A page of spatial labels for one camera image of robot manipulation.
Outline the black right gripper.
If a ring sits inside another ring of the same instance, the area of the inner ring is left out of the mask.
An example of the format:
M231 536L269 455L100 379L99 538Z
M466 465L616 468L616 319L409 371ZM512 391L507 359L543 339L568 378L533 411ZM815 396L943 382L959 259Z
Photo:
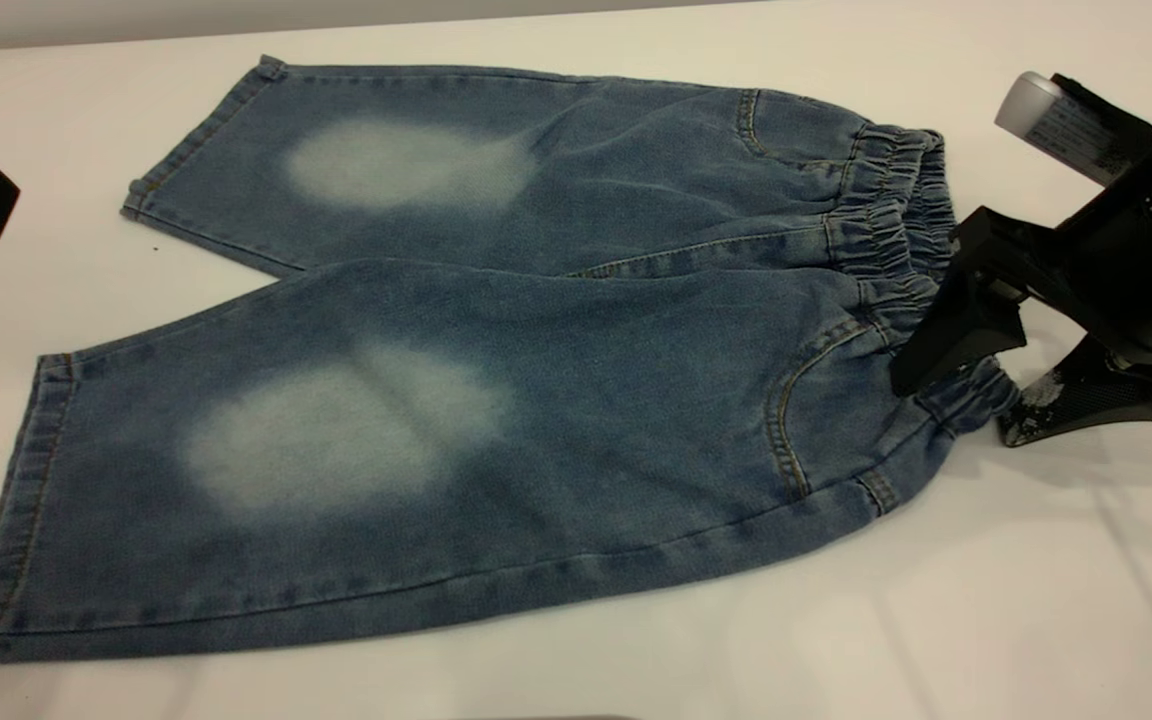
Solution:
M1020 305L1038 300L1089 338L1021 389L998 418L1002 445L1152 420L1152 370L1138 367L1152 366L1152 154L1055 227L977 209L954 238L952 272L892 361L896 395L1024 346Z

